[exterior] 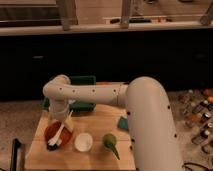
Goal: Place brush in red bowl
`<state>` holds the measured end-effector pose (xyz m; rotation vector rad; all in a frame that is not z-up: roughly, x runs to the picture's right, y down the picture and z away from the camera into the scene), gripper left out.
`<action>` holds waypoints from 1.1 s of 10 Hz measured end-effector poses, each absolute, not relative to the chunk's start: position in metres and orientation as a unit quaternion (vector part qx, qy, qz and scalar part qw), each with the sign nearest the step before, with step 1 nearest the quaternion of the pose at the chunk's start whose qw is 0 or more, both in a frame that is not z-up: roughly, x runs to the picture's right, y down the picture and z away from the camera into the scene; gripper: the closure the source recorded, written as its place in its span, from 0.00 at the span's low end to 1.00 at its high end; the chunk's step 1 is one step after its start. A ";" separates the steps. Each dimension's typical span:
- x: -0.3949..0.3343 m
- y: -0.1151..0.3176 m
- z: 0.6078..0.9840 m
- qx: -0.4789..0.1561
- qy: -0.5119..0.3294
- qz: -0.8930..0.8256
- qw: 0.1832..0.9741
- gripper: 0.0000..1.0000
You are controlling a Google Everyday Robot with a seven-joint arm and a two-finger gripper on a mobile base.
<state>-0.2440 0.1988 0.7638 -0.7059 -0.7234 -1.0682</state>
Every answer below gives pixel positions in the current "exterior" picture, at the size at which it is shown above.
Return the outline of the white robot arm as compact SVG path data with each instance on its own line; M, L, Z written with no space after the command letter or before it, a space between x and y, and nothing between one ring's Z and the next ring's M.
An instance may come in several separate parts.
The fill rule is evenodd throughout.
M43 87L54 115L66 115L71 100L126 110L137 171L185 171L170 102L164 87L151 77L128 84L73 85L58 75Z

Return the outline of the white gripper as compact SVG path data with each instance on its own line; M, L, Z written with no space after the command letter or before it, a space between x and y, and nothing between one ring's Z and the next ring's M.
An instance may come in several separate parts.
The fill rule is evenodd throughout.
M64 121L64 125L69 131L74 129L74 124L71 117L72 112L70 112L69 105L51 104L49 107L49 112L53 119L56 119L60 122L63 122L66 119Z

